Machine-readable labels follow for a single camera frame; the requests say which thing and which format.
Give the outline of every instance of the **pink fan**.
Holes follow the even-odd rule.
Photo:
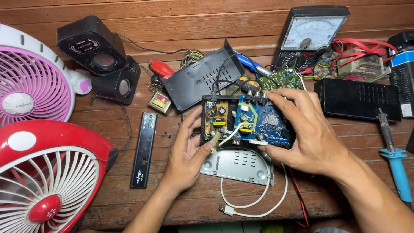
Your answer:
[[[91,90],[89,72],[69,70],[35,38],[0,24],[1,125],[31,120],[68,121],[75,93]]]

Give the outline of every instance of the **speaker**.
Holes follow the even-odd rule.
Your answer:
[[[90,15],[57,30],[58,48],[95,75],[108,75],[128,66],[121,38]]]
[[[127,67],[122,70],[92,78],[91,85],[98,93],[97,97],[123,104],[132,102],[141,75],[141,68],[131,56],[127,56],[127,61]]]

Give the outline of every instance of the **red fan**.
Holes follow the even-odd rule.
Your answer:
[[[116,151],[102,135],[61,121],[0,128],[0,232],[68,233]]]

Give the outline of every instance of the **fan grille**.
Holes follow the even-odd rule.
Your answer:
[[[1,105],[17,92],[34,100],[30,112],[15,115]],[[0,46],[1,125],[30,119],[64,121],[70,113],[70,95],[66,78],[50,61],[29,51]]]
[[[42,150],[0,167],[0,232],[59,232],[90,201],[98,176],[96,157],[74,146]],[[45,212],[45,218],[53,217],[34,222],[31,211],[51,196],[61,199],[58,208]]]

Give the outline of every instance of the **blue soldering iron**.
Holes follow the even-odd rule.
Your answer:
[[[238,60],[240,61],[240,63],[242,63],[243,65],[248,66],[252,71],[257,72],[258,74],[260,74],[263,77],[267,77],[268,75],[273,74],[272,71],[264,68],[263,66],[259,65],[259,63],[253,61],[253,64],[249,61],[249,59],[243,55],[236,55],[236,57],[238,58]]]
[[[405,150],[395,148],[394,141],[392,140],[390,126],[388,125],[387,115],[379,110],[377,118],[380,120],[381,131],[387,144],[387,148],[380,150],[381,155],[386,157],[390,162],[392,176],[394,177],[395,186],[397,187],[398,195],[400,199],[408,206],[411,207],[413,198],[411,197],[410,185],[408,183],[407,175],[405,174],[404,166],[402,164],[402,158],[406,157],[403,154]]]

